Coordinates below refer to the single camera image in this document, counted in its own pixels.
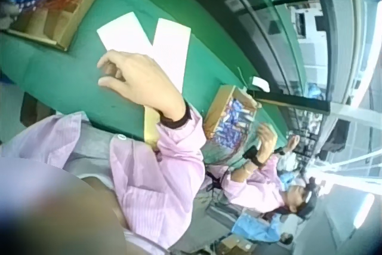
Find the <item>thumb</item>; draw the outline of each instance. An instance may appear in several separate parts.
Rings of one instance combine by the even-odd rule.
[[[102,77],[98,80],[98,85],[101,87],[106,87],[114,92],[117,92],[120,94],[122,97],[128,98],[128,87],[125,83],[122,81],[111,77],[111,76],[106,76]]]

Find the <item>wire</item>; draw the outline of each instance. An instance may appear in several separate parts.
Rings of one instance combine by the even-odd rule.
[[[244,80],[244,77],[243,77],[243,74],[242,74],[242,72],[241,72],[240,67],[238,67],[238,70],[239,70],[240,78],[241,78],[241,80],[243,81],[244,86],[248,89],[248,84],[247,84],[247,82]]]

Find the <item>white paper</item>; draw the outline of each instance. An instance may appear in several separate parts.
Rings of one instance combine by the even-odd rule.
[[[153,58],[182,92],[191,34],[189,27],[159,19],[151,45],[138,18],[131,12],[102,26],[97,33],[107,50],[139,53]]]
[[[182,92],[191,29],[159,19],[156,27],[153,58],[165,71],[175,87]]]
[[[152,56],[152,45],[134,12],[109,22],[97,30],[105,48]]]

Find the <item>black wrist strap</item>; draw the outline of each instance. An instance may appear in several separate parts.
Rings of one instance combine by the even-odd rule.
[[[251,162],[255,164],[259,170],[261,170],[265,166],[265,164],[262,164],[260,161],[258,161],[257,156],[251,158]]]
[[[275,149],[273,153],[278,153],[280,155],[285,155],[285,152],[282,147],[279,147],[278,149]]]
[[[244,154],[243,158],[250,160],[253,164],[255,164],[259,169],[262,169],[265,164],[262,164],[257,159],[257,148],[255,145],[251,146]]]
[[[179,121],[174,122],[172,119],[166,118],[162,112],[159,112],[159,115],[161,116],[161,124],[165,127],[168,127],[170,129],[175,130],[176,128],[180,128],[184,126],[189,119],[191,119],[191,110],[188,102],[184,101],[184,104],[186,104],[186,113],[180,119]]]

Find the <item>window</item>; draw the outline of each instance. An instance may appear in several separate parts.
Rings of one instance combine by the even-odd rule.
[[[326,31],[324,25],[324,17],[323,16],[315,16],[316,21],[316,29],[317,31]]]

